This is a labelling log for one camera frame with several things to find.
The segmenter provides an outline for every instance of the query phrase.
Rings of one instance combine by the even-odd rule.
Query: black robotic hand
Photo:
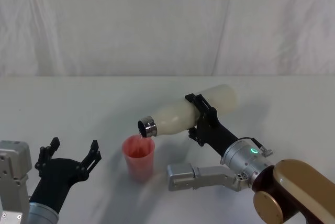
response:
[[[39,203],[59,213],[68,192],[75,183],[85,181],[96,164],[101,160],[98,142],[93,140],[88,155],[82,162],[71,159],[52,159],[60,146],[58,138],[53,138],[49,147],[41,147],[35,168],[41,180],[30,202]]]
[[[191,93],[185,98],[200,112],[197,126],[188,130],[188,136],[200,146],[209,144],[220,156],[223,156],[227,148],[238,138],[220,123],[216,109],[211,107],[201,94]]]

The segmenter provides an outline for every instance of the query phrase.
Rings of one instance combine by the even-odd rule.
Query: white backdrop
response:
[[[0,0],[0,76],[335,73],[335,0]]]

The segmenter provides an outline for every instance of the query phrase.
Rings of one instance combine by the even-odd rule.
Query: cable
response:
[[[259,149],[263,146],[255,138],[243,137],[243,138],[240,138],[239,140],[241,140],[241,139],[250,139]]]

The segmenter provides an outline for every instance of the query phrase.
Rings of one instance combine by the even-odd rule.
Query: white bottle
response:
[[[215,107],[218,116],[236,108],[234,90],[226,85],[218,85],[199,92],[208,103]],[[176,134],[196,125],[200,112],[185,98],[156,110],[151,116],[138,121],[143,137]]]

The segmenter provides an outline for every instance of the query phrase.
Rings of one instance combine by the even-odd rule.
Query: plastic cup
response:
[[[151,138],[133,135],[122,144],[129,175],[138,182],[147,181],[153,173],[155,143]]]

